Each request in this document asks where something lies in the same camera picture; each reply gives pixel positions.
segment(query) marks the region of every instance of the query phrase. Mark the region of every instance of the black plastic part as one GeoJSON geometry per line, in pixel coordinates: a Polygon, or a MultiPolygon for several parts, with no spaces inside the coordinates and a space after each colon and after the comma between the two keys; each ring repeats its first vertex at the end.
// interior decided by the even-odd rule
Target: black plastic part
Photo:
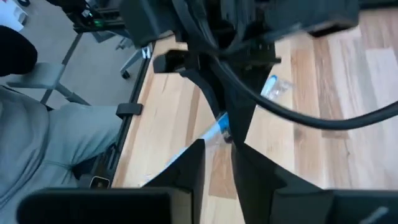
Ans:
{"type": "Polygon", "coordinates": [[[93,177],[91,174],[82,174],[79,176],[78,187],[83,189],[90,188],[93,177]]]}
{"type": "Polygon", "coordinates": [[[100,154],[96,157],[92,157],[91,159],[87,159],[74,167],[72,167],[72,172],[73,175],[75,176],[76,180],[81,180],[81,177],[83,175],[91,175],[93,173],[93,168],[97,166],[98,161],[100,160],[100,157],[102,157],[103,154],[100,154]]]}
{"type": "Polygon", "coordinates": [[[106,184],[98,185],[98,184],[96,184],[96,182],[93,182],[93,179],[91,179],[88,182],[89,185],[83,185],[84,183],[79,183],[80,187],[85,186],[85,187],[89,187],[89,188],[107,188],[110,186],[110,183],[111,183],[110,180],[113,178],[116,168],[109,169],[108,164],[113,160],[115,150],[116,150],[116,146],[115,146],[115,144],[112,144],[106,150],[106,152],[98,155],[95,158],[95,162],[91,168],[91,172],[88,174],[92,177],[101,177],[106,180],[109,180],[109,184],[108,185],[106,185],[106,184]]]}
{"type": "Polygon", "coordinates": [[[130,115],[141,115],[142,107],[140,103],[121,103],[118,105],[116,115],[121,119],[130,115]]]}
{"type": "Polygon", "coordinates": [[[118,9],[96,8],[90,11],[91,17],[83,16],[82,12],[85,10],[85,7],[80,9],[80,11],[77,9],[66,11],[65,8],[63,10],[73,22],[73,30],[78,34],[107,30],[119,33],[119,31],[126,28],[118,9]]]}
{"type": "Polygon", "coordinates": [[[329,223],[398,223],[398,193],[387,190],[334,190],[329,223]]]}
{"type": "Polygon", "coordinates": [[[271,223],[276,192],[306,194],[321,191],[243,142],[232,146],[231,155],[234,182],[246,223],[271,223]]]}
{"type": "MultiPolygon", "coordinates": [[[[241,73],[241,79],[254,91],[260,93],[272,66],[280,62],[275,57],[274,44],[267,45],[268,50],[256,54],[257,58],[267,58],[263,63],[241,73]]],[[[248,133],[256,104],[233,88],[222,76],[214,63],[202,55],[184,50],[170,50],[154,60],[154,71],[179,72],[182,77],[190,79],[203,92],[215,118],[228,112],[231,135],[234,141],[244,141],[248,133]]]]}
{"type": "Polygon", "coordinates": [[[177,29],[173,7],[166,1],[123,0],[119,10],[136,47],[145,47],[177,29]]]}
{"type": "Polygon", "coordinates": [[[205,185],[206,147],[197,139],[176,161],[144,187],[173,186],[184,189],[192,196],[192,224],[200,223],[201,202],[205,185]]]}
{"type": "Polygon", "coordinates": [[[124,79],[129,79],[131,76],[130,76],[130,73],[128,71],[124,71],[123,74],[122,74],[122,77],[124,79]]]}
{"type": "Polygon", "coordinates": [[[46,189],[21,202],[17,221],[20,224],[190,223],[190,203],[188,192],[168,187],[46,189]]]}
{"type": "Polygon", "coordinates": [[[358,25],[358,0],[271,1],[264,11],[272,30],[305,30],[315,37],[358,25]]]}

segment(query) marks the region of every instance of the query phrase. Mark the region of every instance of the black power cord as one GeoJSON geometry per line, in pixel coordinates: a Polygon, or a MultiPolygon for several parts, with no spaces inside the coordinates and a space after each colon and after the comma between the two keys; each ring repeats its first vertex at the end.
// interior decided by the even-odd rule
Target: black power cord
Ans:
{"type": "MultiPolygon", "coordinates": [[[[172,0],[172,2],[174,4],[174,8],[178,14],[178,17],[187,32],[190,35],[197,37],[199,40],[205,40],[207,49],[211,49],[212,52],[220,52],[221,50],[219,49],[216,40],[211,33],[207,20],[197,20],[199,26],[198,28],[197,23],[193,20],[192,15],[189,13],[187,3],[184,0],[172,0]]],[[[226,62],[220,61],[217,56],[212,57],[217,66],[219,66],[219,68],[225,73],[231,84],[236,89],[240,90],[242,94],[254,100],[259,106],[263,107],[265,110],[270,111],[271,113],[274,113],[275,115],[280,116],[281,118],[285,118],[289,121],[293,121],[317,129],[349,130],[362,128],[398,115],[398,101],[396,101],[395,103],[385,106],[379,110],[355,118],[343,120],[327,120],[314,118],[312,116],[289,110],[281,105],[278,105],[277,103],[272,102],[271,100],[268,100],[267,98],[264,98],[259,93],[254,92],[245,83],[243,83],[226,62]]]]}

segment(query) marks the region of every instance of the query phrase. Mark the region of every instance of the white object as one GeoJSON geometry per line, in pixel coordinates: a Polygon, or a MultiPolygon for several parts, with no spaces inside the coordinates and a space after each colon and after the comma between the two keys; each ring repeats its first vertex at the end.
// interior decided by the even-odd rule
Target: white object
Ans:
{"type": "Polygon", "coordinates": [[[27,14],[13,0],[0,0],[0,26],[9,27],[17,32],[24,26],[27,14]]]}
{"type": "Polygon", "coordinates": [[[275,101],[291,88],[293,88],[291,82],[278,78],[276,75],[271,75],[262,88],[261,95],[268,100],[275,101]]]}

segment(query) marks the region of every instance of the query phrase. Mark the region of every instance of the black cable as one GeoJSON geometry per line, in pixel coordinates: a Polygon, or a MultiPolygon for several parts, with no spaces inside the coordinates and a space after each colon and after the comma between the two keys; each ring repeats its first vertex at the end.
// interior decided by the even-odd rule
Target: black cable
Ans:
{"type": "MultiPolygon", "coordinates": [[[[191,15],[187,15],[187,13],[181,14],[181,6],[186,7],[184,0],[173,0],[173,4],[175,6],[176,12],[180,17],[181,22],[185,25],[189,22],[192,25],[192,17],[191,15]]],[[[199,21],[199,29],[202,31],[200,34],[197,32],[197,29],[190,28],[190,30],[196,31],[194,34],[191,35],[199,35],[200,39],[205,39],[206,44],[210,45],[211,48],[218,48],[217,43],[211,33],[209,25],[207,22],[203,20],[199,21]]],[[[306,125],[313,128],[318,129],[327,129],[327,130],[348,130],[348,129],[356,129],[362,128],[364,126],[368,126],[371,124],[375,124],[385,119],[389,119],[393,116],[398,115],[398,101],[392,103],[388,106],[385,106],[379,110],[370,112],[368,114],[364,114],[362,116],[358,116],[351,119],[344,119],[344,120],[327,120],[327,119],[320,119],[314,118],[305,114],[301,114],[292,110],[289,110],[277,103],[264,98],[259,93],[254,92],[250,89],[245,83],[243,83],[239,77],[235,74],[235,72],[231,69],[231,67],[226,62],[221,62],[216,56],[213,56],[217,66],[225,73],[228,80],[231,84],[248,98],[254,100],[259,106],[263,107],[265,110],[274,113],[277,116],[285,118],[289,121],[293,121],[302,125],[306,125]]]]}

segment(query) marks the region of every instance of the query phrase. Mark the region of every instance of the black metal frame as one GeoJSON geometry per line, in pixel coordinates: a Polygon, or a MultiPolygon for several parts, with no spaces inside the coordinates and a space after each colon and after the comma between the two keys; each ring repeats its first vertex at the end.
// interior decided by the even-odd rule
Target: black metal frame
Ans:
{"type": "MultiPolygon", "coordinates": [[[[142,89],[142,85],[143,85],[145,77],[146,77],[149,62],[150,62],[150,58],[142,59],[141,66],[139,68],[139,71],[137,72],[137,80],[136,80],[134,87],[132,89],[132,92],[131,92],[129,103],[137,103],[137,101],[138,101],[138,98],[139,98],[139,95],[140,95],[140,92],[142,89]]],[[[129,115],[129,116],[125,116],[123,118],[115,147],[114,147],[114,149],[112,149],[110,151],[110,153],[108,153],[106,155],[106,157],[107,157],[105,159],[106,178],[109,179],[110,184],[112,184],[112,182],[113,182],[114,174],[116,172],[120,154],[122,152],[127,133],[129,131],[132,117],[133,117],[133,115],[129,115]]],[[[99,176],[104,175],[103,172],[98,172],[98,171],[94,172],[93,174],[99,175],[99,176]]]]}
{"type": "Polygon", "coordinates": [[[86,24],[74,23],[73,29],[77,33],[123,30],[126,28],[120,17],[119,9],[97,8],[92,12],[93,17],[86,21],[86,24]],[[102,22],[100,26],[94,23],[95,20],[102,22]]]}

